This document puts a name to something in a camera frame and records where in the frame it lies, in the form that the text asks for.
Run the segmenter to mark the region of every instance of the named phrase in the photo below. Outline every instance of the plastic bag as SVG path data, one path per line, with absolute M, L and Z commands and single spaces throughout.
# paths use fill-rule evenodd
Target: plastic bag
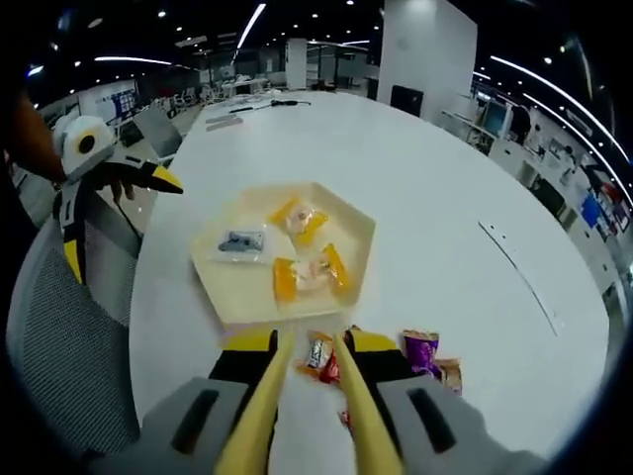
M 306 206 L 299 198 L 293 198 L 270 215 L 269 220 L 285 231 L 296 247 L 308 247 L 327 221 L 327 215 Z
M 270 263 L 273 260 L 266 225 L 226 230 L 213 244 L 212 260 Z
M 439 334 L 433 332 L 403 331 L 405 355 L 414 373 L 430 373 L 439 345 Z
M 293 302 L 302 293 L 310 293 L 327 286 L 340 294 L 349 287 L 349 277 L 334 244 L 328 244 L 315 259 L 275 259 L 273 286 L 278 302 Z
M 312 376 L 313 378 L 324 383 L 338 383 L 340 381 L 340 371 L 338 364 L 334 358 L 334 345 L 330 336 L 321 332 L 308 332 L 308 340 L 310 341 L 310 350 L 305 361 L 297 363 L 297 370 Z M 335 365 L 336 371 L 332 372 L 332 365 Z

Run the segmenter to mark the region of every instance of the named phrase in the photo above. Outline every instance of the office chair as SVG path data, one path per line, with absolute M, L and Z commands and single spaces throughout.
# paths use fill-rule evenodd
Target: office chair
M 87 206 L 89 285 L 74 277 L 51 217 L 20 270 L 6 332 L 18 383 L 75 460 L 139 436 L 128 323 L 140 244 L 96 193 Z
M 134 120 L 156 153 L 156 161 L 163 166 L 168 166 L 182 143 L 182 136 L 178 129 L 155 105 L 136 114 Z

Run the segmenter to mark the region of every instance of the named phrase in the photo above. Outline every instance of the desk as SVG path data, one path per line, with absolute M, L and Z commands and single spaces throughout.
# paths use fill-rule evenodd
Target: desk
M 589 187 L 586 179 L 579 181 L 581 186 L 577 186 L 573 176 L 564 185 L 561 183 L 561 176 L 567 169 L 567 164 L 561 163 L 549 151 L 541 159 L 536 153 L 515 142 L 496 140 L 489 157 L 526 188 L 530 187 L 537 175 L 547 180 L 565 200 L 566 209 L 561 214 L 561 222 L 567 221 L 566 231 L 583 256 L 599 293 L 603 294 L 611 285 L 621 286 L 620 276 L 608 247 L 597 229 L 590 228 L 582 217 L 582 203 Z M 582 173 L 580 177 L 584 177 L 581 170 L 577 173 Z M 570 211 L 577 216 L 574 221 L 564 218 L 565 215 L 569 217 Z
M 225 92 L 226 96 L 228 98 L 233 97 L 233 91 L 235 90 L 236 87 L 240 87 L 240 86 L 251 86 L 250 90 L 252 91 L 252 86 L 259 86 L 257 89 L 261 89 L 263 87 L 264 84 L 266 84 L 267 82 L 269 82 L 269 80 L 265 77 L 259 77 L 259 78 L 255 78 L 255 79 L 249 79 L 247 81 L 239 81 L 239 82 L 229 82 L 226 84 L 223 84 L 221 87 L 223 89 L 223 91 Z
M 592 401 L 607 344 L 600 295 L 563 229 L 487 157 L 425 121 L 345 93 L 283 97 L 313 104 L 245 112 L 243 124 L 211 133 L 205 121 L 226 108 L 208 106 L 178 150 L 170 169 L 185 192 L 158 196 L 136 267 L 137 415 L 207 376 L 221 352 L 218 318 L 189 257 L 192 237 L 244 187 L 314 180 L 378 224 L 351 322 L 394 339 L 403 329 L 438 331 L 439 356 L 462 358 L 464 398 L 490 434 L 551 455 Z M 564 325 L 558 337 L 478 220 L 503 229 L 538 274 Z M 270 473 L 356 473 L 336 414 L 344 407 L 338 390 L 289 367 Z

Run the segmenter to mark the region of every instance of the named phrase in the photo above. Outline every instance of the white pillar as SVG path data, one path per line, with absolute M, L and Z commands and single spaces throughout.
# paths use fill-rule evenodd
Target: white pillar
M 286 43 L 286 82 L 288 89 L 306 89 L 308 42 L 305 38 L 290 38 Z
M 477 25 L 447 0 L 385 0 L 378 100 L 394 85 L 422 91 L 421 118 L 438 124 L 458 94 L 469 94 Z

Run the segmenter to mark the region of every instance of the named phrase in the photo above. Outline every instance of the snack package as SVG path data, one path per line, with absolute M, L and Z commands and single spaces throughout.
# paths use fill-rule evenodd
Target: snack package
M 462 370 L 459 359 L 436 359 L 435 365 L 440 371 L 440 382 L 455 394 L 462 395 Z
M 345 411 L 341 411 L 338 413 L 338 418 L 340 419 L 341 423 L 347 427 L 347 429 L 349 431 L 352 430 L 352 421 L 349 419 L 349 410 L 346 409 Z
M 219 262 L 270 263 L 272 252 L 266 225 L 226 230 L 213 244 L 212 260 Z
M 439 334 L 405 330 L 403 340 L 405 341 L 405 355 L 413 372 L 433 374 Z
M 278 302 L 293 302 L 302 293 L 330 286 L 339 294 L 349 287 L 349 277 L 334 244 L 328 244 L 315 259 L 275 259 L 273 288 Z
M 288 233 L 296 247 L 308 247 L 313 243 L 317 230 L 327 221 L 327 215 L 293 198 L 270 215 L 271 223 Z
M 310 351 L 306 361 L 297 363 L 297 370 L 309 374 L 323 383 L 338 384 L 340 370 L 334 356 L 332 338 L 321 332 L 308 332 Z

